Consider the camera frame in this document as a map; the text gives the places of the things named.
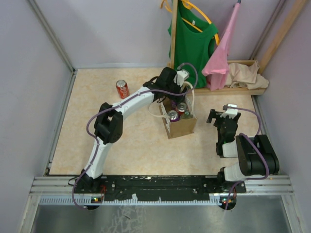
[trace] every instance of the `soda can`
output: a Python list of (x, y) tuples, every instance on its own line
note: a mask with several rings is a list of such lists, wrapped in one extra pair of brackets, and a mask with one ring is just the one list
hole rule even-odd
[(179, 121), (179, 115), (175, 110), (170, 110), (167, 115), (169, 115), (170, 122)]
[(177, 103), (174, 100), (172, 100), (172, 108), (175, 109), (176, 106), (177, 106)]
[(121, 99), (125, 99), (130, 95), (126, 81), (118, 80), (116, 83), (116, 88)]
[(180, 115), (182, 115), (187, 109), (188, 109), (188, 106), (185, 103), (180, 103), (176, 106), (176, 111)]
[(188, 110), (186, 110), (181, 116), (180, 119), (184, 119), (184, 120), (188, 120), (193, 118), (193, 115), (190, 114), (190, 112)]

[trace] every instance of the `wooden frame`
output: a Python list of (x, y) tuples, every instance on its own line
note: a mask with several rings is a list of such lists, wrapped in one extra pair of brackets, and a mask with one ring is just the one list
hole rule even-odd
[[(177, 19), (177, 6), (179, 0), (173, 0), (173, 17), (172, 17), (172, 36), (171, 36), (171, 62), (167, 64), (168, 67), (174, 67), (174, 59), (175, 59), (175, 40), (176, 40), (176, 19)], [(267, 51), (265, 52), (262, 60), (259, 62), (259, 74), (262, 74), (263, 71), (266, 69), (267, 65), (269, 64), (271, 58), (277, 51), (279, 45), (283, 41), (285, 35), (291, 28), (292, 24), (296, 20), (296, 18), (301, 13), (301, 10), (305, 6), (305, 4), (309, 0), (295, 0), (293, 6), (289, 13), (287, 14), (285, 20), (283, 21), (282, 25), (280, 26), (278, 32), (276, 33), (272, 43), (268, 47)], [(252, 65), (255, 61), (254, 60), (244, 60), (244, 61), (228, 61), (228, 63), (241, 63), (245, 65)], [(211, 91), (207, 88), (196, 89), (196, 95), (262, 95), (265, 92), (265, 88), (258, 88), (249, 90), (247, 88), (229, 88), (225, 87), (221, 90)]]

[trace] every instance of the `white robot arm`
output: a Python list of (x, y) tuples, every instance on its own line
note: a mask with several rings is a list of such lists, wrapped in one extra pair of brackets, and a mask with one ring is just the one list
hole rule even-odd
[(188, 77), (189, 73), (185, 70), (180, 70), (176, 72), (175, 70), (166, 67), (163, 69), (159, 77), (154, 77), (150, 81), (146, 82), (143, 87), (141, 87), (137, 92), (130, 95), (126, 99), (118, 103), (114, 103), (113, 105), (104, 103), (101, 106), (100, 111), (104, 110), (105, 108), (110, 108), (114, 106), (120, 107), (116, 110), (113, 110), (114, 113), (117, 115), (116, 119), (109, 120), (109, 118), (111, 118), (111, 115), (109, 116), (109, 112), (107, 112), (106, 115), (103, 114), (98, 116), (96, 119), (95, 135), (99, 140), (99, 146), (97, 154), (94, 155), (97, 147), (97, 140), (95, 140), (90, 159), (84, 168), (84, 170), (86, 170), (86, 182), (89, 179), (94, 180), (102, 175), (102, 170), (106, 157), (108, 155), (108, 151), (111, 148), (112, 144), (121, 137), (123, 121), (141, 107), (147, 106), (148, 104), (160, 98), (169, 97), (170, 99), (176, 100), (177, 102), (182, 101), (184, 96), (171, 96), (169, 94), (163, 94), (157, 90), (163, 90), (179, 94), (181, 92), (184, 80)]

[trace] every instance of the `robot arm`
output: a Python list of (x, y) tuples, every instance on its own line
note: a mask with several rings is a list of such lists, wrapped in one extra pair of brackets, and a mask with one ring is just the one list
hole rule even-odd
[[(244, 180), (266, 173), (263, 161), (250, 143), (242, 135), (235, 136), (241, 116), (241, 113), (234, 109), (236, 107), (235, 104), (224, 105), (226, 110), (224, 113), (211, 109), (207, 119), (207, 123), (211, 123), (213, 118), (216, 119), (214, 126), (217, 127), (218, 133), (217, 155), (221, 158), (239, 159), (236, 164), (221, 168), (218, 177), (222, 182)], [(262, 154), (269, 168), (269, 174), (276, 175), (279, 171), (279, 162), (267, 135), (256, 135), (249, 139)]]
[(120, 107), (117, 110), (111, 110), (101, 114), (96, 118), (94, 128), (95, 135), (99, 140), (99, 147), (94, 161), (91, 162), (97, 147), (97, 141), (95, 140), (90, 159), (84, 168), (84, 170), (87, 170), (83, 177), (85, 183), (89, 183), (90, 180), (94, 180), (102, 175), (108, 151), (112, 144), (119, 140), (122, 135), (123, 121), (141, 107), (161, 98), (168, 97), (176, 102), (181, 102), (184, 96), (173, 96), (156, 90), (163, 90), (176, 94), (186, 92), (186, 89), (182, 92), (181, 89), (184, 80), (188, 76), (189, 73), (185, 70), (176, 72), (166, 67), (159, 77), (152, 78), (137, 92), (126, 99), (112, 105), (108, 103), (101, 105), (99, 112), (114, 106)]

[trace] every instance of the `wooden post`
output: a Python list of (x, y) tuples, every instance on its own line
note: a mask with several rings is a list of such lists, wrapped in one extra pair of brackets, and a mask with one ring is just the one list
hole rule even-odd
[(178, 1), (173, 0), (173, 17), (172, 17), (172, 33), (171, 33), (171, 68), (174, 69), (174, 60), (175, 60), (175, 40), (176, 40), (176, 24), (177, 24), (177, 8)]
[(277, 48), (281, 44), (282, 40), (284, 39), (285, 35), (291, 28), (292, 24), (300, 14), (301, 10), (305, 6), (305, 4), (308, 2), (308, 0), (296, 0), (290, 10), (290, 12), (287, 14), (283, 24), (279, 28), (277, 34), (275, 35), (272, 43), (270, 44), (269, 48), (267, 49), (266, 53), (264, 54), (262, 60), (260, 61), (260, 69), (259, 74), (262, 74), (263, 71), (266, 69), (267, 65), (269, 64), (271, 58), (275, 54)]

